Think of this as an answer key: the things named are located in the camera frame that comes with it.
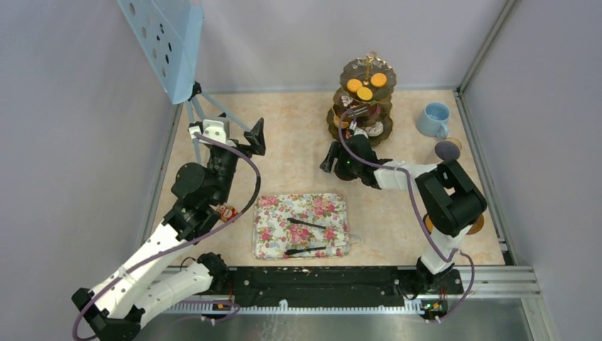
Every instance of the blue mug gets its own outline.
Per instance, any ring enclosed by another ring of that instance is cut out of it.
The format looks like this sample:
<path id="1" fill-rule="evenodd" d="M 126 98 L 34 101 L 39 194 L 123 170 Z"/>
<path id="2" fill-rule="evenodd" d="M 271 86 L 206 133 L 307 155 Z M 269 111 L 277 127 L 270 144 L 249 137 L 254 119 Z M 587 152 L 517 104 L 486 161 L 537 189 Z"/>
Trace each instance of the blue mug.
<path id="1" fill-rule="evenodd" d="M 449 120 L 449 108 L 447 105 L 439 102 L 427 104 L 416 123 L 419 132 L 426 136 L 445 139 L 449 134 L 447 126 Z"/>

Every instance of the white wall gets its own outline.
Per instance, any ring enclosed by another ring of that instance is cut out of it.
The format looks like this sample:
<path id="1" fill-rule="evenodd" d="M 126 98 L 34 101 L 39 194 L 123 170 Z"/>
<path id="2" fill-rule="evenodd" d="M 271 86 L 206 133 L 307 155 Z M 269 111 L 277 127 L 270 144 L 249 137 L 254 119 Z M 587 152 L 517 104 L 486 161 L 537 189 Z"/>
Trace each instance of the white wall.
<path id="1" fill-rule="evenodd" d="M 370 50 L 400 87 L 455 87 L 505 0 L 202 0 L 197 80 L 207 90 L 338 87 Z"/>
<path id="2" fill-rule="evenodd" d="M 171 105 L 114 0 L 0 5 L 0 340 L 70 340 L 71 295 L 139 240 Z"/>
<path id="3" fill-rule="evenodd" d="M 467 94 L 519 260 L 563 340 L 600 340 L 602 2 L 523 1 Z"/>

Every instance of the floral placemat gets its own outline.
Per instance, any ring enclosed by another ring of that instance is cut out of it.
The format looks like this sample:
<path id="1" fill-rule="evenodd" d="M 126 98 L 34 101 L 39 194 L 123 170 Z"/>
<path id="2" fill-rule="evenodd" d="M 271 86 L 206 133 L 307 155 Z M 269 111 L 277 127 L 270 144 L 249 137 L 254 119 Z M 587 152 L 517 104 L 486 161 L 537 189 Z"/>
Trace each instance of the floral placemat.
<path id="1" fill-rule="evenodd" d="M 337 257 L 349 253 L 345 199 L 341 194 L 266 195 L 257 200 L 253 255 L 257 259 Z M 293 224 L 287 218 L 326 227 Z M 288 249 L 324 247 L 288 256 Z"/>

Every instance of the marble tabletop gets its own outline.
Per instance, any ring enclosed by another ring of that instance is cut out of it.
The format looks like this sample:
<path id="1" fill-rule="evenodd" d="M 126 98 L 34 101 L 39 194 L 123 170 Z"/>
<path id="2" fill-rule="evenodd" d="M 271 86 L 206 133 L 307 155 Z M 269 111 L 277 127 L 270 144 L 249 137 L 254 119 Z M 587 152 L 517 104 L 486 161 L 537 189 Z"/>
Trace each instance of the marble tabletop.
<path id="1" fill-rule="evenodd" d="M 288 92 L 252 94 L 216 94 L 221 102 L 240 119 L 253 126 L 263 117 L 267 151 L 265 156 L 254 156 L 253 161 L 261 172 L 260 195 L 290 193 L 341 193 L 348 207 L 349 231 L 362 238 L 351 247 L 349 255 L 333 259 L 289 259 L 264 261 L 251 253 L 253 208 L 234 224 L 214 236 L 201 241 L 192 251 L 177 259 L 179 265 L 185 256 L 197 257 L 202 253 L 221 254 L 229 266 L 375 266 L 415 265 L 417 258 L 427 248 L 410 205 L 406 191 L 374 190 L 360 180 L 346 182 L 334 174 L 321 171 L 333 141 L 326 123 L 328 109 L 334 92 Z M 220 111 L 199 96 L 208 117 Z M 393 93 L 393 132 L 389 139 L 374 148 L 379 158 L 392 158 L 409 163 L 424 163 L 433 149 L 436 138 L 423 136 L 415 128 L 415 121 L 429 102 L 442 102 L 451 109 L 449 136 L 462 143 L 460 164 L 478 187 L 478 178 L 472 152 L 451 90 L 398 90 Z M 172 153 L 161 190 L 154 226 L 159 224 L 175 202 L 170 192 L 177 170 L 185 163 L 195 161 L 195 152 L 187 132 L 186 107 L 182 110 Z M 242 130 L 231 124 L 231 138 L 245 141 Z M 206 157 L 208 151 L 201 146 Z M 249 200 L 255 185 L 255 175 L 243 161 L 239 161 L 232 184 L 228 205 L 240 210 Z M 421 214 L 426 213 L 417 196 Z M 483 214 L 485 225 L 474 235 L 467 236 L 462 249 L 478 265 L 503 265 L 498 237 L 489 211 Z M 457 264 L 467 264 L 457 257 Z"/>

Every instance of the mug handle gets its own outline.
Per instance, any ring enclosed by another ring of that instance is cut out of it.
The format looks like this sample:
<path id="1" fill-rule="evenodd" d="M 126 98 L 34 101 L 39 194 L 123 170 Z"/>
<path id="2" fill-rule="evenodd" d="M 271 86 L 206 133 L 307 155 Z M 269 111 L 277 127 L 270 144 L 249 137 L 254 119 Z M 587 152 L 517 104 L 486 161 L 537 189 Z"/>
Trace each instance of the mug handle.
<path id="1" fill-rule="evenodd" d="M 449 127 L 447 126 L 447 124 L 442 124 L 439 131 L 437 131 L 437 138 L 441 140 L 445 139 L 447 137 L 447 134 L 449 134 Z"/>

